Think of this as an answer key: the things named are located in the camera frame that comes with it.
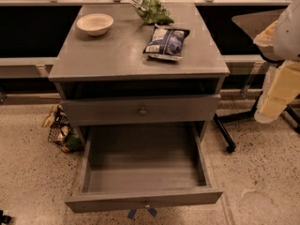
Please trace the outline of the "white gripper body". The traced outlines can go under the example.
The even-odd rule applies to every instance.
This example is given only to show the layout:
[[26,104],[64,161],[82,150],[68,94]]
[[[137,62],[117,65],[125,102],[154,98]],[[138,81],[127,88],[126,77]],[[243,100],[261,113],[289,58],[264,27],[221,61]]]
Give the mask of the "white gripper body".
[[253,43],[259,48],[262,58],[269,62],[282,61],[282,58],[274,53],[274,35],[277,23],[277,21],[272,22],[253,39]]

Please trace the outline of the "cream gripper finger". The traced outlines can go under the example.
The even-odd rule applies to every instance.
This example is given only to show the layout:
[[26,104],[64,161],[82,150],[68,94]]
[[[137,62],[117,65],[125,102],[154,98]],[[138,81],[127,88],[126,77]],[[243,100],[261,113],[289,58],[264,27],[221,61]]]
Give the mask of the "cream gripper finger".
[[262,94],[259,97],[254,119],[262,124],[271,123],[276,120],[276,112],[278,111],[278,103],[268,96],[268,91],[276,75],[276,68],[270,67],[265,73]]
[[275,77],[262,102],[259,113],[267,118],[278,118],[300,95],[300,62],[286,60],[275,71]]

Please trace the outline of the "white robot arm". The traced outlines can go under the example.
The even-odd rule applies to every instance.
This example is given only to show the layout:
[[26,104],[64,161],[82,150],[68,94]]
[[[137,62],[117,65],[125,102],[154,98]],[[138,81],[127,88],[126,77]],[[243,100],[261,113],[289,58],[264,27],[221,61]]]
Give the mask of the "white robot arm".
[[280,67],[268,69],[263,82],[254,118],[265,124],[275,121],[300,94],[300,0],[293,0],[253,43],[272,46],[284,60]]

